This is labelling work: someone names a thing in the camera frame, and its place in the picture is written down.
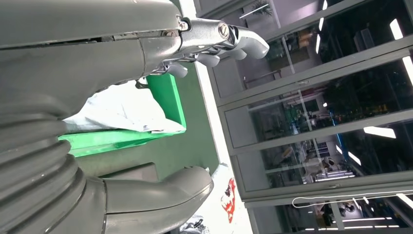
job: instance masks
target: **floor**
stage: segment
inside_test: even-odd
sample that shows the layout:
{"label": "floor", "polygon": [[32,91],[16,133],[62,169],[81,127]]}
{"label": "floor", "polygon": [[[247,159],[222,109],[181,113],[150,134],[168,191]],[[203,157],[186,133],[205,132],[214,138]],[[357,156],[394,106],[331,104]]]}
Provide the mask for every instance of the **floor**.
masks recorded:
{"label": "floor", "polygon": [[185,166],[200,166],[214,172],[218,157],[208,116],[193,64],[185,64],[188,75],[176,83],[187,121],[184,134],[151,141],[146,145],[77,158],[86,174],[101,176],[153,162],[159,179]]}

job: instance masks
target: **green plastic tray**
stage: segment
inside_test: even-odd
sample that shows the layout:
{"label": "green plastic tray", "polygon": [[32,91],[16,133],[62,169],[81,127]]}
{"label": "green plastic tray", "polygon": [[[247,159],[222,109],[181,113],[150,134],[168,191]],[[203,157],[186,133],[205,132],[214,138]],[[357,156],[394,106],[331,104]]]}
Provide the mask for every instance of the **green plastic tray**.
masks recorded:
{"label": "green plastic tray", "polygon": [[[153,97],[162,107],[165,116],[185,128],[184,111],[176,87],[175,78],[170,74],[161,76],[148,76],[148,86]],[[59,137],[60,140],[67,140],[72,145],[70,154],[75,157],[87,156],[112,150],[143,145],[147,142],[163,137],[184,133],[140,133],[130,130],[110,130],[92,133],[67,134]]]}

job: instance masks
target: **metal bolt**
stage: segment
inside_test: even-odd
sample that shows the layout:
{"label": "metal bolt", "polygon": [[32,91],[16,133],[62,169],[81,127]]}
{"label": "metal bolt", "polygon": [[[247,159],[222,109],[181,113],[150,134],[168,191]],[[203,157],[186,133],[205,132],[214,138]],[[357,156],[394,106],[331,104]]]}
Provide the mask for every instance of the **metal bolt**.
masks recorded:
{"label": "metal bolt", "polygon": [[228,25],[224,22],[218,24],[218,32],[222,38],[227,39],[229,37],[229,28]]}
{"label": "metal bolt", "polygon": [[162,35],[167,36],[167,37],[175,37],[176,36],[175,32],[173,32],[173,31],[163,31]]}
{"label": "metal bolt", "polygon": [[185,21],[179,22],[179,27],[181,28],[181,31],[187,31],[189,29],[188,23]]}

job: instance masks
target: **ceiling light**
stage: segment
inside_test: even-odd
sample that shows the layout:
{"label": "ceiling light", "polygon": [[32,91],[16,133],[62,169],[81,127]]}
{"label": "ceiling light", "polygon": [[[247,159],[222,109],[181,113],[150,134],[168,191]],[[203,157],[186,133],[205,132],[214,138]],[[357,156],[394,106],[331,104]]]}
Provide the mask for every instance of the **ceiling light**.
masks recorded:
{"label": "ceiling light", "polygon": [[345,222],[356,222],[356,221],[372,221],[372,220],[385,220],[385,218],[355,218],[355,219],[344,219]]}
{"label": "ceiling light", "polygon": [[336,145],[336,149],[340,154],[343,154],[343,151],[341,151],[340,147],[338,145]]}
{"label": "ceiling light", "polygon": [[333,178],[326,178],[326,179],[316,179],[316,182],[326,181],[326,180],[335,180],[335,179],[346,179],[355,177],[355,175],[347,175],[347,176],[340,176],[340,177],[333,177]]}
{"label": "ceiling light", "polygon": [[394,133],[394,130],[391,128],[365,127],[363,128],[363,130],[365,133],[368,134],[396,139],[396,134]]}
{"label": "ceiling light", "polygon": [[357,209],[359,209],[359,210],[360,210],[360,206],[358,205],[358,203],[357,203],[357,201],[354,199],[354,197],[353,197],[353,202],[356,204]]}
{"label": "ceiling light", "polygon": [[[390,28],[392,29],[393,37],[394,39],[398,40],[403,38],[403,33],[401,32],[399,23],[397,22],[397,19],[394,19],[390,23]],[[403,58],[403,63],[404,66],[406,67],[407,74],[409,75],[410,81],[413,84],[413,63],[412,63],[412,58],[410,56],[404,57]]]}
{"label": "ceiling light", "polygon": [[401,29],[400,29],[399,23],[397,22],[397,19],[394,19],[390,23],[390,28],[392,29],[394,39],[399,40],[399,39],[403,38],[403,33],[401,32]]}
{"label": "ceiling light", "polygon": [[324,24],[324,17],[320,19],[320,23],[319,23],[319,30],[321,32],[322,30],[322,25]]}
{"label": "ceiling light", "polygon": [[323,10],[327,9],[327,7],[328,7],[327,0],[324,0]]}
{"label": "ceiling light", "polygon": [[317,54],[319,53],[320,41],[321,41],[320,35],[317,34],[317,44],[316,44],[316,53]]}
{"label": "ceiling light", "polygon": [[367,229],[367,228],[373,228],[373,226],[345,227],[344,229]]}
{"label": "ceiling light", "polygon": [[260,8],[257,8],[257,9],[255,9],[255,10],[251,11],[251,12],[248,12],[248,13],[246,13],[245,15],[242,15],[242,16],[240,17],[240,19],[244,18],[245,16],[251,15],[252,13],[254,13],[254,12],[256,12],[256,11],[259,11],[259,10],[261,10],[261,9],[263,9],[264,7],[267,7],[267,6],[268,6],[268,4],[265,4],[264,6],[262,6],[262,7],[260,7]]}
{"label": "ceiling light", "polygon": [[361,166],[361,161],[360,159],[358,159],[358,157],[354,156],[354,154],[352,154],[351,152],[349,152],[349,156],[352,160],[356,161],[356,163]]}
{"label": "ceiling light", "polygon": [[404,194],[396,194],[400,199],[402,199],[408,206],[410,206],[410,208],[413,209],[413,201],[408,198],[406,195]]}
{"label": "ceiling light", "polygon": [[410,82],[413,84],[413,62],[410,56],[403,58],[404,67],[406,67],[407,75],[409,75]]}
{"label": "ceiling light", "polygon": [[343,172],[347,172],[347,171],[338,171],[338,172],[327,172],[328,175],[331,174],[336,174],[336,173],[343,173]]}

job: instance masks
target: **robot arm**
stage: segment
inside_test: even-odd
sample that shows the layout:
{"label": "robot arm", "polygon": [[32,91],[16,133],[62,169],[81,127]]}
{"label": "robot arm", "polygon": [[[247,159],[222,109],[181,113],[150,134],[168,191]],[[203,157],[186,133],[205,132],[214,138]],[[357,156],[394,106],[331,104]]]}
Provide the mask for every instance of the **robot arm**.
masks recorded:
{"label": "robot arm", "polygon": [[156,184],[86,177],[57,139],[60,120],[112,84],[268,51],[255,33],[181,18],[168,0],[2,0],[0,32],[0,233],[157,234],[183,224],[213,188],[206,171]]}

